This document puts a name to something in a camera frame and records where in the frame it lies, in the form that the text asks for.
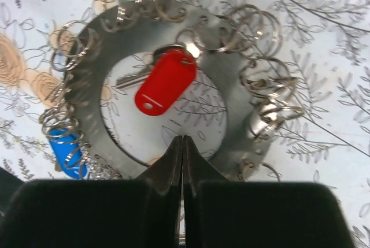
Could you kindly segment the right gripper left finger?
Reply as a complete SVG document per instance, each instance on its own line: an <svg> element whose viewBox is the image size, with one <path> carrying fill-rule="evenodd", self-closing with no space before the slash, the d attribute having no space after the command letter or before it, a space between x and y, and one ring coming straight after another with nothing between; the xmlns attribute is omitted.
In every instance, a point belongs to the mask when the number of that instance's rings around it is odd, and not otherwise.
<svg viewBox="0 0 370 248"><path fill-rule="evenodd" d="M182 144L131 180L33 180L1 222L2 247L177 247Z"/></svg>

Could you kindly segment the blue key tag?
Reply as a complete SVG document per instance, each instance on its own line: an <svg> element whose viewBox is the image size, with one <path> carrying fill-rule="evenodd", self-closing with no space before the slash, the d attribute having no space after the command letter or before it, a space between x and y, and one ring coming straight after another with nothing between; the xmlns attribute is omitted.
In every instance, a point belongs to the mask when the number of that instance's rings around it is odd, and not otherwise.
<svg viewBox="0 0 370 248"><path fill-rule="evenodd" d="M77 133L68 132L65 128L52 129L49 143L63 173L73 179L86 177L87 166L85 163L81 164L83 154Z"/></svg>

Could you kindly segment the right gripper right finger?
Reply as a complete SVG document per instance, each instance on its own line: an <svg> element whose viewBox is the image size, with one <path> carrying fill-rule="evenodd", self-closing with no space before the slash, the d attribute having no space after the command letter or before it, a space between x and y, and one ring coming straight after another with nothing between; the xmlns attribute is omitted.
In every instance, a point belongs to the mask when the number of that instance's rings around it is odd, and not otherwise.
<svg viewBox="0 0 370 248"><path fill-rule="evenodd" d="M182 160L187 247L353 247L326 186L229 181L189 136Z"/></svg>

